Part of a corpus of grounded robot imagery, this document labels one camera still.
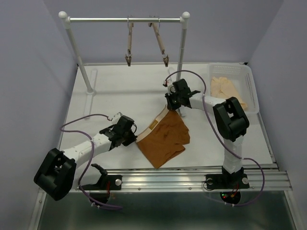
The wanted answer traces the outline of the brown cotton underwear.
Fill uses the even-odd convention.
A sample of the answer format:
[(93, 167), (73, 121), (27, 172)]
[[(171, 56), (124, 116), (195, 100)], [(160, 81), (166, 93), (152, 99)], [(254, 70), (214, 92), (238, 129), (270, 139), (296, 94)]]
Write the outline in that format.
[(136, 139), (139, 150), (155, 169), (184, 152), (189, 143), (188, 127), (176, 111), (167, 107)]

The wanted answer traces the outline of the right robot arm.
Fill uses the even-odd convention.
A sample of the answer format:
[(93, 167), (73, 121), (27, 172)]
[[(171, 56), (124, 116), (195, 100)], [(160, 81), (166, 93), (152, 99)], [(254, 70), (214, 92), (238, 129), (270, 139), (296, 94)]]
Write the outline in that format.
[(236, 179), (243, 175), (242, 143), (249, 127), (249, 120), (236, 97), (221, 99), (206, 96), (200, 91), (191, 91), (185, 79), (178, 81), (166, 80), (167, 87), (165, 98), (168, 110), (177, 110), (181, 107), (198, 109), (214, 115), (217, 129), (213, 132), (224, 147), (224, 162), (222, 174), (228, 178)]

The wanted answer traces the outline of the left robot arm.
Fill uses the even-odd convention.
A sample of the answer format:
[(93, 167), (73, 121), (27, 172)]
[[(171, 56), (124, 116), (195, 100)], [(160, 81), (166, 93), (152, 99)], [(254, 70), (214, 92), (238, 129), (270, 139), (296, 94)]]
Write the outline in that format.
[(75, 178), (78, 167), (88, 163), (86, 166), (88, 168), (95, 156), (111, 151), (120, 145), (128, 146), (136, 141), (137, 136), (131, 129), (135, 126), (133, 119), (117, 113), (111, 122), (111, 126), (100, 130), (93, 137), (83, 131), (68, 130), (68, 133), (84, 134), (89, 139), (70, 149), (51, 149), (35, 174), (34, 183), (55, 201), (61, 200), (74, 184), (80, 184), (80, 180)]

